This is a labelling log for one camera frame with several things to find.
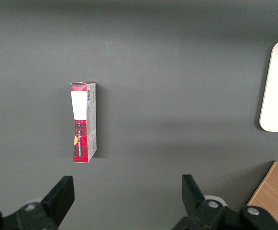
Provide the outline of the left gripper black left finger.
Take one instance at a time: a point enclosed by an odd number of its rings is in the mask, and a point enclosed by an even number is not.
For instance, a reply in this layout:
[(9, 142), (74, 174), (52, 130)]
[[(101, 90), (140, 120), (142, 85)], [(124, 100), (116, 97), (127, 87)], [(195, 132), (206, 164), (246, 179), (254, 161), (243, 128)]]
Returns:
[(75, 200), (72, 176), (63, 176), (40, 202), (30, 202), (8, 215), (0, 212), (0, 230), (56, 230)]

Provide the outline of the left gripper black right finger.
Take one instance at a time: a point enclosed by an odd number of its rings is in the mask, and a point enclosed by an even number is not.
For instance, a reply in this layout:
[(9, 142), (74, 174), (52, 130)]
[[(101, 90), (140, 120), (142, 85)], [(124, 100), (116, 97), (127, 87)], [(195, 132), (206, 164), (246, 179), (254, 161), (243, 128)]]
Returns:
[(215, 199), (206, 199), (192, 175), (182, 175), (182, 201), (187, 215), (174, 230), (239, 230), (239, 214)]

